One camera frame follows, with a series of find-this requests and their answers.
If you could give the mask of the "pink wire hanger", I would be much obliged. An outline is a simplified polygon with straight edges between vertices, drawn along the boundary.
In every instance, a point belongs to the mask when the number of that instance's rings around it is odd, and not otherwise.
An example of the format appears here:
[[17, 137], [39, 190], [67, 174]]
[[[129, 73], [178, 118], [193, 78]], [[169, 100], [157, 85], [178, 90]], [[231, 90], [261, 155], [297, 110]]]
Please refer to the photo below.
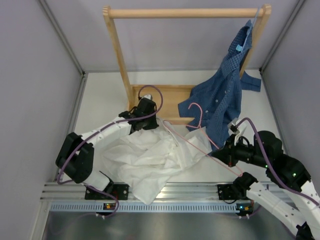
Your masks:
[[[188, 109], [190, 109], [192, 106], [197, 106], [199, 111], [200, 111], [200, 115], [199, 115], [199, 121], [198, 121], [198, 124], [197, 126], [192, 126], [192, 125], [188, 125], [188, 124], [185, 124], [186, 127], [190, 127], [190, 128], [193, 128], [193, 129], [199, 129], [202, 134], [209, 140], [209, 142], [211, 144], [213, 144], [218, 150], [220, 149], [216, 143], [206, 134], [206, 132], [202, 129], [202, 119], [203, 119], [203, 109], [202, 107], [196, 103], [196, 102], [192, 102], [189, 106], [188, 106]], [[226, 170], [228, 170], [229, 172], [231, 172], [232, 174], [236, 175], [237, 177], [242, 177], [243, 176], [243, 170], [239, 167], [236, 167], [240, 173], [237, 173], [235, 172], [234, 170], [232, 170], [232, 168], [221, 162], [219, 159], [209, 155], [208, 153], [205, 153], [203, 150], [201, 150], [199, 147], [197, 147], [196, 145], [194, 145], [193, 143], [189, 142], [185, 137], [183, 137], [182, 135], [180, 135], [177, 131], [173, 130], [169, 125], [167, 125], [167, 123], [170, 124], [170, 122], [168, 120], [163, 120], [163, 125], [164, 127], [168, 130], [168, 131], [173, 131], [175, 134], [177, 134], [178, 137], [180, 137], [181, 139], [183, 139], [186, 143], [190, 144], [192, 147], [194, 147], [195, 149], [197, 149], [198, 151], [200, 151], [201, 153], [203, 153], [205, 156], [207, 156], [208, 158], [210, 158], [211, 160], [215, 161], [217, 164], [219, 164], [220, 166], [222, 166], [223, 168], [225, 168]]]

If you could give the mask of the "white shirt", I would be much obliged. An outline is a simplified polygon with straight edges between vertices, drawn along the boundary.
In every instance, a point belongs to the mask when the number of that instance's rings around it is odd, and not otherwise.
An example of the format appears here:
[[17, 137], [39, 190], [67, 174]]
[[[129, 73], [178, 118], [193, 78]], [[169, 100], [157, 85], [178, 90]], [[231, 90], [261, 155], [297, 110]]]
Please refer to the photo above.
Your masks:
[[151, 204], [167, 181], [193, 167], [209, 154], [206, 128], [179, 136], [173, 125], [161, 118], [158, 127], [139, 130], [104, 149], [102, 162], [108, 172], [131, 187], [133, 195]]

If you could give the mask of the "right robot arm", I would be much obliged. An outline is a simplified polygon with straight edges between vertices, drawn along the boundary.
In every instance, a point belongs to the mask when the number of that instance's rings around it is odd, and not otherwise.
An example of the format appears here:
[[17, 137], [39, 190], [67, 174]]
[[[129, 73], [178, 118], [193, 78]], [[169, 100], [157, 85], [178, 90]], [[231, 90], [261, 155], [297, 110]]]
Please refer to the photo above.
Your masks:
[[285, 154], [282, 141], [270, 131], [259, 131], [250, 144], [232, 134], [222, 149], [211, 154], [229, 167], [241, 161], [265, 169], [271, 182], [283, 190], [294, 207], [274, 195], [252, 174], [244, 172], [231, 184], [218, 186], [220, 200], [251, 200], [275, 216], [297, 240], [320, 238], [320, 196], [311, 175], [297, 159]]

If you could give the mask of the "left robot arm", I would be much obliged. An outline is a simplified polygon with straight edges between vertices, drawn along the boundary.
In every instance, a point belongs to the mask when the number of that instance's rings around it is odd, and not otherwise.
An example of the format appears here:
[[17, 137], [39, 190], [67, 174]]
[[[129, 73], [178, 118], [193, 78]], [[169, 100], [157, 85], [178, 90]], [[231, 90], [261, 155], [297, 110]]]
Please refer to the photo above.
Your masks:
[[55, 160], [56, 166], [71, 181], [93, 187], [101, 199], [109, 199], [113, 195], [114, 182], [95, 164], [98, 149], [139, 130], [158, 128], [156, 112], [156, 103], [143, 97], [137, 106], [98, 129], [83, 134], [69, 133]]

